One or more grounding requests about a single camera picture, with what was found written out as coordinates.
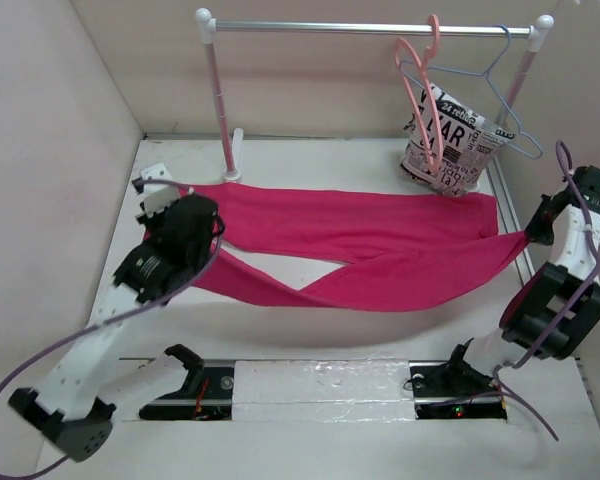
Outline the pink trousers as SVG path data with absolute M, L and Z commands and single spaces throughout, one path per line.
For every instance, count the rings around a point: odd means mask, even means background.
M 201 289 L 264 307 L 411 312 L 489 283 L 526 248 L 499 230 L 496 200 L 336 190 L 199 185 L 214 200 L 232 248 L 331 261 L 337 269 L 293 289 L 223 251 Z

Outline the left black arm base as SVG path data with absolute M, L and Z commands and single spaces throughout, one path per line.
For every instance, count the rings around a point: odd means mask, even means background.
M 182 387 L 139 410 L 145 421 L 228 421 L 232 419 L 235 361 L 212 360 L 190 373 Z

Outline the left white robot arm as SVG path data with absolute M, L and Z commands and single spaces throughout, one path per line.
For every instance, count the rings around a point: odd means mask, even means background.
M 205 362 L 182 344 L 123 378 L 108 377 L 149 311 L 166 306 L 206 272 L 225 229 L 217 203 L 195 193 L 138 221 L 146 236 L 114 271 L 99 313 L 45 378 L 8 400 L 74 462 L 93 456 L 127 412 L 202 387 Z

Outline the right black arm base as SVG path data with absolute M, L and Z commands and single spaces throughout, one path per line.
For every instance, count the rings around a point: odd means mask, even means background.
M 506 420 L 492 379 L 449 362 L 413 361 L 403 387 L 411 392 L 417 420 Z

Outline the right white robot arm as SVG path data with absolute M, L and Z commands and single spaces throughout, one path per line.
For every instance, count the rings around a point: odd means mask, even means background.
M 578 167 L 542 201 L 528 240 L 561 245 L 505 309 L 491 334 L 457 346 L 440 377 L 453 393 L 489 389 L 495 370 L 531 358 L 563 360 L 600 320 L 600 169 Z

